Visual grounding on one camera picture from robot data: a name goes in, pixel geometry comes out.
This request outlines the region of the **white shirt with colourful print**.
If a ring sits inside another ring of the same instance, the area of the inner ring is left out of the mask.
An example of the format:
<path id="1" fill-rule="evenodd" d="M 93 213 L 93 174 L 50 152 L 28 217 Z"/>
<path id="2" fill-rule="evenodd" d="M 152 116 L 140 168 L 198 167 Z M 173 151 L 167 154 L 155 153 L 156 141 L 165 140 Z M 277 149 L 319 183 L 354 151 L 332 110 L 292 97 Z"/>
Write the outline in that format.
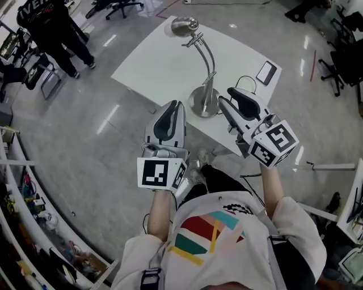
<path id="1" fill-rule="evenodd" d="M 151 268 L 160 269 L 164 290 L 227 283 L 312 289 L 326 259 L 315 223 L 291 197 L 267 217 L 245 191 L 210 193 L 180 206 L 166 241 L 151 234 L 128 240 L 111 290 L 141 290 Z"/>

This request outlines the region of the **metal frame chair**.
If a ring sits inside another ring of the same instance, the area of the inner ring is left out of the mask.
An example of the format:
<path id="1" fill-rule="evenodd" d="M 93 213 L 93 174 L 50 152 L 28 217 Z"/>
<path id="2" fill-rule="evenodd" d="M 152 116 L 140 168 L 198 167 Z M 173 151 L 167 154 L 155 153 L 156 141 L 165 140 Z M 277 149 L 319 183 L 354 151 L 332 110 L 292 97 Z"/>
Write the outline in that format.
<path id="1" fill-rule="evenodd" d="M 45 100 L 49 99 L 59 89 L 62 83 L 62 76 L 59 69 L 49 60 L 46 54 L 41 54 L 38 60 L 26 71 L 22 80 L 29 90 L 33 90 L 41 81 L 40 91 Z"/>

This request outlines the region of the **black smartphone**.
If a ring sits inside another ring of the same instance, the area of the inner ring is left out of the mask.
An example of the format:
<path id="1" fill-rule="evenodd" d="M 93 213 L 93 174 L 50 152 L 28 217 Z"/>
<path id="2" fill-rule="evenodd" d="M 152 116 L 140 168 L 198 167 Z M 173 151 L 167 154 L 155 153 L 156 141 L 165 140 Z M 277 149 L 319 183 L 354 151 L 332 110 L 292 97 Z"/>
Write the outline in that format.
<path id="1" fill-rule="evenodd" d="M 277 67 L 269 61 L 265 61 L 262 68 L 258 72 L 256 79 L 267 86 L 272 80 L 274 74 L 277 71 Z"/>

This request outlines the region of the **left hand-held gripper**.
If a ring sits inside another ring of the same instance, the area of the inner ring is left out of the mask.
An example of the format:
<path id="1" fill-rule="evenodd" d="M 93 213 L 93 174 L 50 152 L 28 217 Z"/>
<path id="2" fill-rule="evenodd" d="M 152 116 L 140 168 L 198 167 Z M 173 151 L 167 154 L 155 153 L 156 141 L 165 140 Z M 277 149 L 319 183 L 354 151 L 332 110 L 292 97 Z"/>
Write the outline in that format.
<path id="1" fill-rule="evenodd" d="M 189 151 L 186 136 L 185 108 L 172 100 L 154 112 L 145 127 L 142 156 L 137 159 L 138 187 L 176 192 L 187 171 Z M 171 146 L 160 145 L 170 141 Z"/>

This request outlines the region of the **person's light shoe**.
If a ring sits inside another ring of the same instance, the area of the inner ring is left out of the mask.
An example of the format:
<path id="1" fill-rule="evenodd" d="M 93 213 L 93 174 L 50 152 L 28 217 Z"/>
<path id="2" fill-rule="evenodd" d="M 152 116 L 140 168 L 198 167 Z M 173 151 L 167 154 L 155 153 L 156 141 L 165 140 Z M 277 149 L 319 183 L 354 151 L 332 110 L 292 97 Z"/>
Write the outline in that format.
<path id="1" fill-rule="evenodd" d="M 209 165 L 209 152 L 207 149 L 201 148 L 198 150 L 197 158 L 199 162 L 199 168 L 202 168 L 204 165 Z"/>
<path id="2" fill-rule="evenodd" d="M 195 184 L 205 184 L 205 179 L 202 174 L 197 169 L 192 169 L 190 171 L 190 179 Z"/>

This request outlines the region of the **person's black trousers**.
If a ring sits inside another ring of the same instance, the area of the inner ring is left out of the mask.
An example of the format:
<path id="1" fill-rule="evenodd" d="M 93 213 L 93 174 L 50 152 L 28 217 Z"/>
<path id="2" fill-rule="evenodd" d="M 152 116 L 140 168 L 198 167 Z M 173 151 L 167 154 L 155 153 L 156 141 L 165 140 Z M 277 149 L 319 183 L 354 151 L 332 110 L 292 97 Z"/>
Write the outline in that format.
<path id="1" fill-rule="evenodd" d="M 205 184 L 193 184 L 191 190 L 184 197 L 179 206 L 191 201 L 192 199 L 201 197 L 208 193 L 219 193 L 225 191 L 246 191 L 250 194 L 240 182 L 231 178 L 223 171 L 213 167 L 212 165 L 204 165 L 198 170 L 205 179 Z"/>

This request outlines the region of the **white side desk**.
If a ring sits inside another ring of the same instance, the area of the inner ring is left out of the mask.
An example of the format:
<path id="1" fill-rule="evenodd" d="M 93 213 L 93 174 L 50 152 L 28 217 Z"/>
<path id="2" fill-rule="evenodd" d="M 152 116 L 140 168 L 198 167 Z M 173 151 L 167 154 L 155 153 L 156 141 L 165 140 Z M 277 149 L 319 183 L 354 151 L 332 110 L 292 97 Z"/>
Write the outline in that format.
<path id="1" fill-rule="evenodd" d="M 354 219 L 349 220 L 349 217 L 359 207 L 359 203 L 363 201 L 363 159 L 359 159 L 353 184 L 345 201 L 343 210 L 338 218 L 337 227 L 354 243 L 362 244 L 363 242 L 363 226 L 356 225 Z"/>

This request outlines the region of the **silver metal desk lamp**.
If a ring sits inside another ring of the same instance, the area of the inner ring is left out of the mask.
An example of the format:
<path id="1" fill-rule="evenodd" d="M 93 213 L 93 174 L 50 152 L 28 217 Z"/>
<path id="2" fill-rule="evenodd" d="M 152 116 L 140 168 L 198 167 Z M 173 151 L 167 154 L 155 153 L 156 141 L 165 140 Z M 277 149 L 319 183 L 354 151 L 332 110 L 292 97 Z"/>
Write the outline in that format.
<path id="1" fill-rule="evenodd" d="M 212 118 L 218 114 L 219 92 L 214 89 L 216 75 L 216 62 L 214 55 L 204 39 L 204 34 L 199 32 L 199 22 L 193 17 L 177 17 L 170 24 L 171 32 L 179 38 L 188 38 L 183 47 L 194 47 L 202 57 L 207 71 L 207 77 L 202 86 L 194 89 L 188 101 L 192 112 L 201 118 Z"/>

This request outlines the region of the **person's left forearm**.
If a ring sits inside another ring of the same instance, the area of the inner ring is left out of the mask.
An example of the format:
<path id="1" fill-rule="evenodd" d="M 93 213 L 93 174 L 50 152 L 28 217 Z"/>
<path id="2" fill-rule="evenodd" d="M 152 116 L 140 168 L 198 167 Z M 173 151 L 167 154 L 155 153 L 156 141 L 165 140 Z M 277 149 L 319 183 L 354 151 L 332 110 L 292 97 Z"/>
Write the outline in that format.
<path id="1" fill-rule="evenodd" d="M 147 221 L 147 234 L 157 237 L 162 242 L 168 239 L 171 198 L 170 191 L 155 191 Z"/>

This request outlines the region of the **white metal floor bar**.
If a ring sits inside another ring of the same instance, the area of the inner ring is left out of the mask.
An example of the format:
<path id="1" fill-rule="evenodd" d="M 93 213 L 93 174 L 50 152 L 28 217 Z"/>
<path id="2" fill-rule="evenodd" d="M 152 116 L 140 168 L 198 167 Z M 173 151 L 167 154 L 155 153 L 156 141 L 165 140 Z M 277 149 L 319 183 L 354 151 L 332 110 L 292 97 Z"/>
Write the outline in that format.
<path id="1" fill-rule="evenodd" d="M 311 169 L 314 171 L 355 171 L 356 164 L 355 163 L 346 163 L 346 164 L 315 164 L 311 162 L 306 162 L 311 166 Z"/>

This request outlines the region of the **white storage shelf with clutter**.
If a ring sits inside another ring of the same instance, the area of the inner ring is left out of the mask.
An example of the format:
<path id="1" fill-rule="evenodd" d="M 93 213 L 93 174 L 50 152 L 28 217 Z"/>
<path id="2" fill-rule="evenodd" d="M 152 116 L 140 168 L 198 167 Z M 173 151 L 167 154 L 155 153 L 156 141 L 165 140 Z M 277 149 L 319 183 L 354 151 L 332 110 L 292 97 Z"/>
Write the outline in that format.
<path id="1" fill-rule="evenodd" d="M 63 218 L 26 158 L 18 131 L 0 126 L 0 226 L 34 290 L 110 290 L 119 264 L 101 256 Z"/>

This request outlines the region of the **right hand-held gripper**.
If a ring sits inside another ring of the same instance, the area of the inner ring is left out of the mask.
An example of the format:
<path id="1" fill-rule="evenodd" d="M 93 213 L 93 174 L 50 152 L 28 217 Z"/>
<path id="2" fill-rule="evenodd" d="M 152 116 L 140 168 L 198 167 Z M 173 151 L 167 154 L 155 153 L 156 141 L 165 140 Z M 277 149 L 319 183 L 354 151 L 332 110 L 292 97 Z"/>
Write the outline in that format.
<path id="1" fill-rule="evenodd" d="M 227 93 L 238 108 L 223 96 L 218 98 L 219 107 L 230 126 L 239 133 L 236 145 L 242 156 L 254 157 L 267 169 L 276 167 L 299 143 L 292 128 L 286 120 L 271 113 L 264 100 L 254 93 L 236 87 L 228 88 Z M 254 119 L 258 122 L 244 133 L 244 120 Z"/>

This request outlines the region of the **black office chair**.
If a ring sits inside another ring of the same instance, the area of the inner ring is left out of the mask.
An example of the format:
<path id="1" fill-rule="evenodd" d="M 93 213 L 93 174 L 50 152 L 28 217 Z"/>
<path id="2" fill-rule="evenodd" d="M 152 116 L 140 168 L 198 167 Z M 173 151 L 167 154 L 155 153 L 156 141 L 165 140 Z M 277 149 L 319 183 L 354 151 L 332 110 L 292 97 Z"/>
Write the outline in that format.
<path id="1" fill-rule="evenodd" d="M 335 96 L 340 96 L 340 91 L 345 85 L 351 87 L 357 86 L 363 82 L 363 38 L 356 40 L 353 32 L 359 30 L 363 32 L 363 16 L 355 18 L 352 14 L 343 17 L 341 22 L 333 20 L 333 23 L 339 24 L 340 29 L 337 31 L 337 44 L 327 41 L 334 49 L 330 51 L 331 64 L 323 59 L 318 62 L 325 65 L 330 72 L 326 76 L 321 76 L 321 80 L 333 79 L 336 86 Z"/>
<path id="2" fill-rule="evenodd" d="M 144 7 L 144 3 L 142 2 L 138 2 L 136 0 L 117 0 L 116 2 L 112 2 L 110 4 L 110 8 L 112 9 L 112 11 L 107 14 L 105 16 L 105 20 L 110 20 L 111 15 L 113 15 L 115 12 L 121 10 L 122 16 L 125 19 L 126 18 L 126 14 L 125 14 L 125 8 L 129 7 L 129 6 L 137 6 L 139 5 L 140 8 Z"/>

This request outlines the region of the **person's right forearm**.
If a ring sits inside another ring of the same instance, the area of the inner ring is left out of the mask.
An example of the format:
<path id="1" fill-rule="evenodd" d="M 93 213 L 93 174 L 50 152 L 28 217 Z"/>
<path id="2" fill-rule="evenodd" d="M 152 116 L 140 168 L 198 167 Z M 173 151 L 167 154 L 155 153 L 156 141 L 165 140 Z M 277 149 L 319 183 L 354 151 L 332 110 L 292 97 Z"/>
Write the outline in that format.
<path id="1" fill-rule="evenodd" d="M 260 171 L 265 209 L 267 216 L 272 219 L 278 202 L 284 197 L 284 191 L 276 167 L 268 169 L 264 165 L 260 165 Z"/>

